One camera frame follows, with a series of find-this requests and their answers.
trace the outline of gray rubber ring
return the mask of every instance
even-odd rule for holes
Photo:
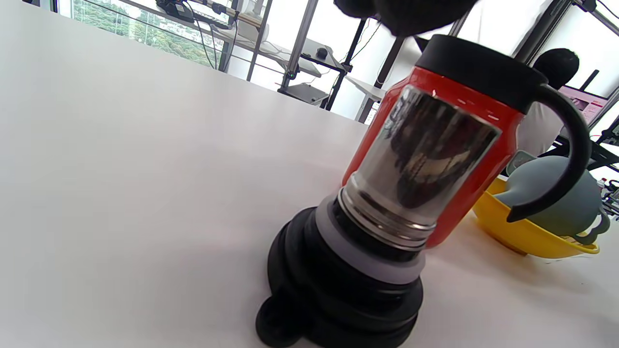
[[[328,196],[316,208],[318,232],[327,245],[347,264],[357,271],[377,281],[389,284],[409,284],[419,277],[424,265],[425,255],[419,253],[411,261],[395,262],[365,252],[353,244],[335,222],[329,206],[336,195]]]

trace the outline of black lid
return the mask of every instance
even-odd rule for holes
[[[434,35],[415,64],[527,113],[535,87],[546,77],[531,67],[482,45]]]

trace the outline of computer monitor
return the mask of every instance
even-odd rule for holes
[[[581,111],[582,117],[588,126],[595,121],[597,114],[600,113],[600,110],[608,103],[607,98],[568,86],[561,87],[559,92],[568,97],[572,103],[574,103],[574,106]]]

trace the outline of metal cylinder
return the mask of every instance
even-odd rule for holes
[[[364,231],[419,250],[500,129],[432,95],[404,88],[340,204]]]

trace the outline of yellow bowl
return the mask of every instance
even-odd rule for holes
[[[503,191],[505,181],[495,179],[475,203],[473,211],[481,228],[504,246],[520,254],[531,254],[547,259],[600,252],[600,248],[595,244],[582,245],[570,237],[556,236],[529,220],[508,223],[507,215],[510,208],[492,196]]]

